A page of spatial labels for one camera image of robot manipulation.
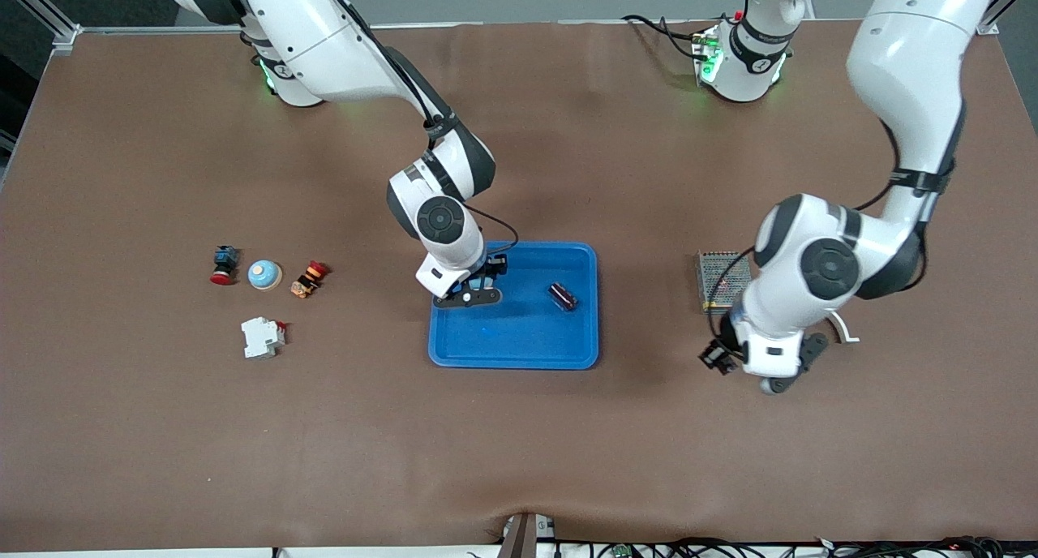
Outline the red orange push button switch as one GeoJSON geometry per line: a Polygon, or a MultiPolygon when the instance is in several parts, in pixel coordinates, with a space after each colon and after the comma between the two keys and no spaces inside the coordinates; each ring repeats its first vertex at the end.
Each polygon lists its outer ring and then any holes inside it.
{"type": "Polygon", "coordinates": [[[293,281],[290,285],[290,292],[296,297],[307,298],[323,284],[324,278],[330,273],[330,268],[319,261],[311,261],[307,264],[304,273],[293,281]]]}

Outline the metal mesh power supply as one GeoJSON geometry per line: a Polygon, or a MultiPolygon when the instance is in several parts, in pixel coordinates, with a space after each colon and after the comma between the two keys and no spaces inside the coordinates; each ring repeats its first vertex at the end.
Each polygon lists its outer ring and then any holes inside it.
{"type": "Polygon", "coordinates": [[[748,252],[701,252],[696,255],[696,281],[701,310],[705,314],[723,314],[752,281],[748,252]]]}

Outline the white circuit breaker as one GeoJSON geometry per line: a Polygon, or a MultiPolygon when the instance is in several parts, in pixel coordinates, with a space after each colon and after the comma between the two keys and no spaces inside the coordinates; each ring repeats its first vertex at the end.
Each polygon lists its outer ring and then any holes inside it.
{"type": "Polygon", "coordinates": [[[274,358],[279,348],[285,347],[286,328],[288,325],[281,320],[269,320],[264,317],[242,322],[240,329],[245,341],[244,358],[250,361],[274,358]]]}

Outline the blue plastic tray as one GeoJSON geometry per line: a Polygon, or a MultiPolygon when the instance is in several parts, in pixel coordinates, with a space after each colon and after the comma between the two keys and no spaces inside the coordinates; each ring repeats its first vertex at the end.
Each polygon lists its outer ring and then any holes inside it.
{"type": "Polygon", "coordinates": [[[518,243],[506,251],[497,304],[431,307],[427,354],[445,368],[582,371],[599,358],[599,277],[586,243],[518,243]],[[547,288],[578,300],[563,311],[547,288]]]}

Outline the silver table edge strip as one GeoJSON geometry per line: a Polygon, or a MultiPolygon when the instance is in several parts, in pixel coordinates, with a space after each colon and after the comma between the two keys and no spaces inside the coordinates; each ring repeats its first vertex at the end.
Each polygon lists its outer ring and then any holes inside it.
{"type": "MultiPolygon", "coordinates": [[[[559,21],[535,23],[489,23],[491,26],[504,25],[544,25],[555,24],[574,26],[581,24],[622,25],[626,19],[559,19],[559,21]]],[[[373,30],[416,30],[441,29],[457,27],[486,26],[484,22],[439,22],[412,24],[374,24],[373,30]]],[[[79,34],[95,34],[97,36],[215,36],[215,34],[234,34],[237,36],[240,28],[234,25],[201,25],[201,26],[142,26],[142,27],[82,27],[79,34]]]]}

